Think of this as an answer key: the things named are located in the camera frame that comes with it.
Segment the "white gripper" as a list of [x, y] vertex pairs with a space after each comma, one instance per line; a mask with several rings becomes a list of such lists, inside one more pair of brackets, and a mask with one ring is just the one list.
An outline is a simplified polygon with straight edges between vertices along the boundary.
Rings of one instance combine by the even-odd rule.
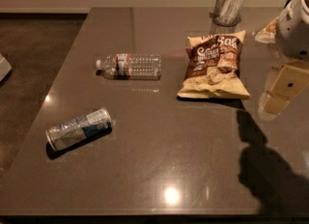
[[[276, 43], [282, 53], [291, 58], [309, 59], [309, 0], [290, 0], [276, 25]], [[279, 71], [270, 93], [261, 94], [258, 115], [264, 121], [278, 117], [309, 85], [309, 63], [291, 61]]]

